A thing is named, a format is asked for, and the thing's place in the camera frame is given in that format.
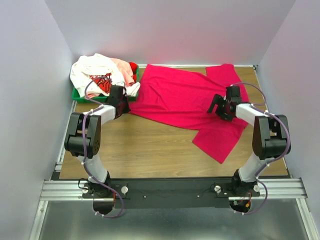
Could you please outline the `magenta t shirt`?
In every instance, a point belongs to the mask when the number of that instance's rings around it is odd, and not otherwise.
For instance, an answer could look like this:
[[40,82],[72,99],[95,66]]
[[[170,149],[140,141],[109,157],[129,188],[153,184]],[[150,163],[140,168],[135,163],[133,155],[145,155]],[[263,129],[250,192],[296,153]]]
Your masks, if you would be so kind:
[[193,143],[222,164],[248,125],[241,119],[226,121],[208,109],[216,94],[239,83],[232,64],[211,66],[206,74],[149,64],[140,80],[131,113],[170,126],[197,130]]

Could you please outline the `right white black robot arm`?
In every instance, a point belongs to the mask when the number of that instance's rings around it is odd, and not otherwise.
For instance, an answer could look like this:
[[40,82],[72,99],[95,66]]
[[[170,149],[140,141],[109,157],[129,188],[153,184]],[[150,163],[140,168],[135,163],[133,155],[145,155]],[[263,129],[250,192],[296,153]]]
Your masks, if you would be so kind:
[[252,191],[265,168],[291,150],[287,117],[263,111],[253,103],[243,101],[238,83],[227,86],[225,96],[215,94],[207,112],[215,112],[222,120],[230,122],[237,118],[253,126],[252,154],[235,171],[231,182],[221,187],[235,196],[244,196]]

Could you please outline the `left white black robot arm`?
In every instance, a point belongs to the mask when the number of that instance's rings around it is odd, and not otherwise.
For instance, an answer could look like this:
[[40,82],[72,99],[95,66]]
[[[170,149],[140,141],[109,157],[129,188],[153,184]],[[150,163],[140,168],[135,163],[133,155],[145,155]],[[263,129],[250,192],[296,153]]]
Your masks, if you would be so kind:
[[111,190],[110,174],[99,155],[102,125],[129,112],[126,88],[113,85],[106,101],[97,108],[70,115],[64,149],[80,161],[88,175],[87,183],[82,187],[85,193],[99,198],[115,194]]

